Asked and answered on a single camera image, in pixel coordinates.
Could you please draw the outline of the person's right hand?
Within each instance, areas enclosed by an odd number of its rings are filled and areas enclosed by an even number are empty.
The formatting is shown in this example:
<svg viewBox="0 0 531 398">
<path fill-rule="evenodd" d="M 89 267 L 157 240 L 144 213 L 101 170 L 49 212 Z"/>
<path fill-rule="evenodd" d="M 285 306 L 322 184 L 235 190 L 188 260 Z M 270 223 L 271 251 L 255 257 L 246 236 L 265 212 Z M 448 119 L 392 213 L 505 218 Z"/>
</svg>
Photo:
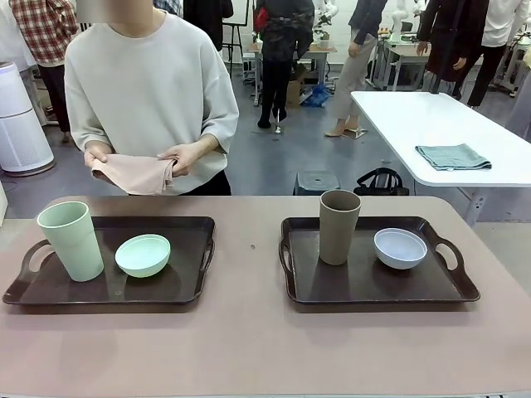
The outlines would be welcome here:
<svg viewBox="0 0 531 398">
<path fill-rule="evenodd" d="M 107 160 L 108 160 L 107 153 L 102 152 L 98 148 L 89 148 L 84 152 L 85 165 L 89 168 L 93 168 L 95 161 L 106 163 Z"/>
</svg>

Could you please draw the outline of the person's left hand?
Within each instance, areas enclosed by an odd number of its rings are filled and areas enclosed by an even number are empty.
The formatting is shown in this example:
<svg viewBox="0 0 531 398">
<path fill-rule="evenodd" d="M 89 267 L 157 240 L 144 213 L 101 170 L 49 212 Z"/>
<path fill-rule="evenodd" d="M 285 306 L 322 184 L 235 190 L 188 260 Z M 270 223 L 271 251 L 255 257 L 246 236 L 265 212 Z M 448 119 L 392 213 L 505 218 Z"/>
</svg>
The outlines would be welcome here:
<svg viewBox="0 0 531 398">
<path fill-rule="evenodd" d="M 158 155 L 159 160 L 171 160 L 172 177 L 186 176 L 190 173 L 193 164 L 204 155 L 203 144 L 189 143 L 174 146 Z"/>
</svg>

